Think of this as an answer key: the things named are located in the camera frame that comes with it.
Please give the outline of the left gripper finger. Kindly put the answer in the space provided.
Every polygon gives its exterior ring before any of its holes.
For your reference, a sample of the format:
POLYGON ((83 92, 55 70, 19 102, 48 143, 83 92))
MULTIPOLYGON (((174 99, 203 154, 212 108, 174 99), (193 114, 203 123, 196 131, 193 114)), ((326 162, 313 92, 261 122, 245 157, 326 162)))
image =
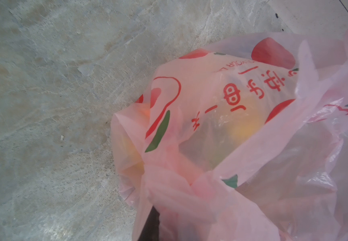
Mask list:
POLYGON ((159 241, 159 217, 159 212, 152 207, 138 241, 159 241))

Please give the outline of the pink plastic bag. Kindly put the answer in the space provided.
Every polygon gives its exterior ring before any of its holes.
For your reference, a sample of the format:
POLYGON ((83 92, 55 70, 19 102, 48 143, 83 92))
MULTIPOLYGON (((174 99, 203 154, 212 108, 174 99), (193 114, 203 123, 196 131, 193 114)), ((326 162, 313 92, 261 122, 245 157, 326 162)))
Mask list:
POLYGON ((120 195, 132 240, 159 212, 159 241, 348 241, 348 30, 229 38, 157 68, 115 113, 120 195), (222 108, 263 106, 237 148, 222 108))

